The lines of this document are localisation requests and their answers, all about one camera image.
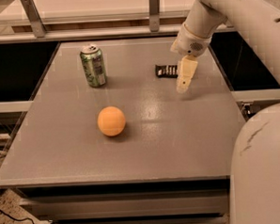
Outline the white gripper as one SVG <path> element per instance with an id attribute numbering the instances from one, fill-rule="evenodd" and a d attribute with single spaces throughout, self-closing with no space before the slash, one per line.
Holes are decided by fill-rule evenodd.
<path id="1" fill-rule="evenodd" d="M 191 85 L 191 80 L 198 66 L 196 57 L 201 56 L 206 51 L 210 41 L 211 38 L 199 38 L 193 34 L 185 23 L 181 25 L 179 33 L 170 48 L 172 52 L 183 56 L 183 59 L 177 64 L 177 93 L 185 93 Z"/>

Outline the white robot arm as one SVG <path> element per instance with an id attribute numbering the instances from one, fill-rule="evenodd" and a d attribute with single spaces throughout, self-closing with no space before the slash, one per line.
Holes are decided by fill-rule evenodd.
<path id="1" fill-rule="evenodd" d="M 190 86 L 197 58 L 222 23 L 233 25 L 258 58 L 240 65 L 221 40 L 221 65 L 231 86 L 280 88 L 280 10 L 264 0 L 196 0 L 171 46 L 182 56 L 177 91 Z M 229 224 L 280 224 L 280 103 L 243 125 L 232 155 Z"/>

